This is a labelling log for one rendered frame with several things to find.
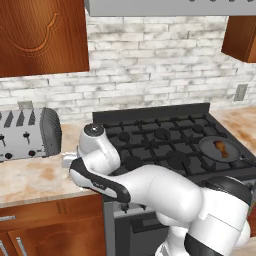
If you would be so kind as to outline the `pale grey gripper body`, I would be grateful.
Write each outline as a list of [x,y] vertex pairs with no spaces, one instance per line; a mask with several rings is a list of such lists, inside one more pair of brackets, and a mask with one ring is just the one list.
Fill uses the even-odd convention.
[[76,152],[65,152],[62,154],[62,162],[61,165],[63,168],[69,168],[72,161],[78,158],[78,154]]

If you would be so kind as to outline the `brown chicken drumstick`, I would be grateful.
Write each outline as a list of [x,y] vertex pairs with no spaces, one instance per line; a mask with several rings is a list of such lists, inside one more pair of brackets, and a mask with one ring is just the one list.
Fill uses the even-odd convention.
[[229,156],[228,152],[226,151],[226,145],[222,141],[215,140],[213,144],[215,148],[220,151],[223,158],[227,158]]

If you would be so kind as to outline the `silver four-slot toaster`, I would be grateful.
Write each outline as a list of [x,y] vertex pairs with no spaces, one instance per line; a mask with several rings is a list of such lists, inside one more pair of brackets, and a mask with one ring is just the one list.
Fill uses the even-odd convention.
[[58,114],[50,108],[0,111],[0,163],[61,152]]

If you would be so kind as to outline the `wooden drawer front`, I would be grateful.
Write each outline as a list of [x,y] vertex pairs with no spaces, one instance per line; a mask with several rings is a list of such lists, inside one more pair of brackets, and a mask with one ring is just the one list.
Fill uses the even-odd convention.
[[0,232],[82,219],[102,215],[102,198],[98,194],[48,202],[0,208],[0,216],[15,215],[15,220],[0,222]]

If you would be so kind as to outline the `wooden base cupboard door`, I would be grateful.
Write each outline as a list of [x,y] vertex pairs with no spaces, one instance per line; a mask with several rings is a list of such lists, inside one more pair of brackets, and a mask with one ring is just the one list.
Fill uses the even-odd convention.
[[5,238],[5,236],[0,234],[0,251],[2,252],[3,256],[9,256],[9,254],[6,250],[6,247],[4,245],[4,238]]
[[16,237],[21,237],[28,256],[106,256],[101,216],[11,231],[9,236],[19,256]]

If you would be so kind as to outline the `black gas stove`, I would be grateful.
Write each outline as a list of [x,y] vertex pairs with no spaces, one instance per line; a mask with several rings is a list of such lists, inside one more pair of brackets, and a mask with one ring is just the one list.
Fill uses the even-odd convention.
[[[130,110],[95,112],[93,121],[104,126],[108,139],[116,147],[121,167],[115,176],[145,164],[169,168],[196,184],[215,176],[231,176],[247,184],[256,182],[256,167],[240,160],[222,163],[205,156],[199,142],[207,136],[219,136],[239,141],[210,113],[208,103],[153,107]],[[239,145],[245,157],[256,162],[244,145]],[[104,199],[104,216],[112,219],[154,212],[144,211],[140,205],[129,203],[124,212],[120,205]],[[106,228],[109,240],[107,254],[116,256],[115,226]]]

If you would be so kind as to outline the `black oven door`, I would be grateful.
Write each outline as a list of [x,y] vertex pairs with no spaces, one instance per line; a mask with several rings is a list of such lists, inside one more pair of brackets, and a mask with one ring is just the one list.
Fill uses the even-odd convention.
[[167,226],[153,231],[133,233],[131,221],[135,219],[157,219],[157,217],[151,212],[117,218],[115,220],[116,256],[154,256],[159,245],[166,239]]

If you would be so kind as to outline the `dark grey frying pan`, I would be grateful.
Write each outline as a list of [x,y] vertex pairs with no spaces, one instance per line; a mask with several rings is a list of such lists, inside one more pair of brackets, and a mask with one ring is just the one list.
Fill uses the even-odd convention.
[[[226,151],[229,154],[227,158],[223,158],[220,151],[215,148],[213,144],[215,140],[220,140],[226,145]],[[222,163],[234,163],[240,160],[242,162],[251,164],[252,166],[256,167],[256,162],[254,162],[252,159],[248,157],[245,157],[242,154],[241,149],[230,139],[219,136],[207,136],[200,140],[199,148],[205,156],[212,160]]]

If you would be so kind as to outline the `grey range hood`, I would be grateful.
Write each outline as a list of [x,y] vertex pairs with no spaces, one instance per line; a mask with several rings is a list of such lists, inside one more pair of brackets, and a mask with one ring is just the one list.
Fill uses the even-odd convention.
[[84,0],[91,17],[256,15],[256,0]]

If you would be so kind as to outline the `grey wall socket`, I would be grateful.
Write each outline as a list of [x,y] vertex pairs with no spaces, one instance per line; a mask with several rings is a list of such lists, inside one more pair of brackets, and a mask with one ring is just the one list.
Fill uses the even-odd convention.
[[32,101],[20,101],[20,102],[18,102],[18,107],[20,110],[33,109],[33,102]]
[[248,88],[247,84],[239,84],[236,89],[234,100],[235,101],[243,101],[246,91],[247,91],[247,88]]

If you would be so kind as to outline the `carved wooden wall cupboard door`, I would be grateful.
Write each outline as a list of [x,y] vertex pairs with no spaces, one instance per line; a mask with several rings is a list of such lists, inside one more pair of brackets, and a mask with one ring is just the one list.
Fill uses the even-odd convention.
[[84,0],[0,0],[0,78],[88,69]]

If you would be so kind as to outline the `plain wooden wall cupboard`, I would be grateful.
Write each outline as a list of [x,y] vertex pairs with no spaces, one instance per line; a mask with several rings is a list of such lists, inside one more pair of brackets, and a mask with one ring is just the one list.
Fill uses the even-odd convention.
[[256,16],[230,16],[222,53],[246,63],[256,63]]

